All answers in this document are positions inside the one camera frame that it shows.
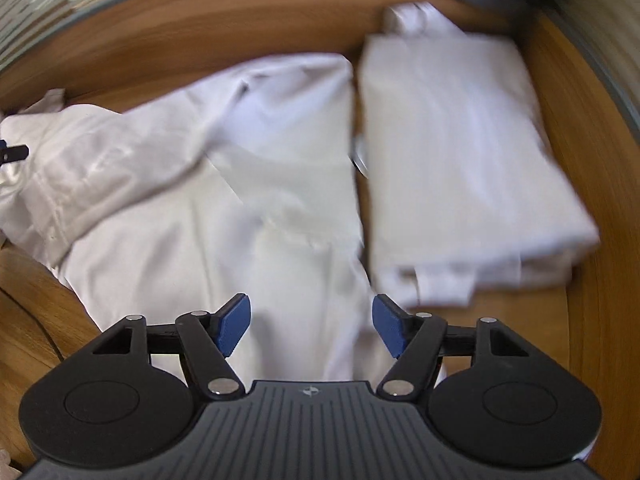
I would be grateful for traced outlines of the folded white shirt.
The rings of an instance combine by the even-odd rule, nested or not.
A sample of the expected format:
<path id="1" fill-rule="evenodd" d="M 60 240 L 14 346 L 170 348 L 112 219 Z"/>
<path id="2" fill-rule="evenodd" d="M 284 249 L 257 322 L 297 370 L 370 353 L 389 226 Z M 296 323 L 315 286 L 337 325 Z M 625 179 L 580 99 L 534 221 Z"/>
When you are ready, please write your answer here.
<path id="1" fill-rule="evenodd" d="M 403 307 L 464 307 L 481 289 L 564 284 L 597 246 L 513 40 L 398 4 L 357 78 L 378 292 Z"/>

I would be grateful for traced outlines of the cream satin shirt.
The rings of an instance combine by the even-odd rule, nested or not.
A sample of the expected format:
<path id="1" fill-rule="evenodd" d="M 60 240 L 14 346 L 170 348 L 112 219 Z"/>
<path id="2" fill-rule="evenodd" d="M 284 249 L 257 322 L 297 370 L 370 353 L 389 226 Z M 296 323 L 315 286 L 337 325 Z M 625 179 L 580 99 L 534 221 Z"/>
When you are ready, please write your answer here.
<path id="1" fill-rule="evenodd" d="M 255 379 L 379 382 L 350 160 L 352 66 L 338 54 L 243 63 L 116 113 L 3 119 L 1 229 L 99 328 L 250 297 L 231 357 Z"/>

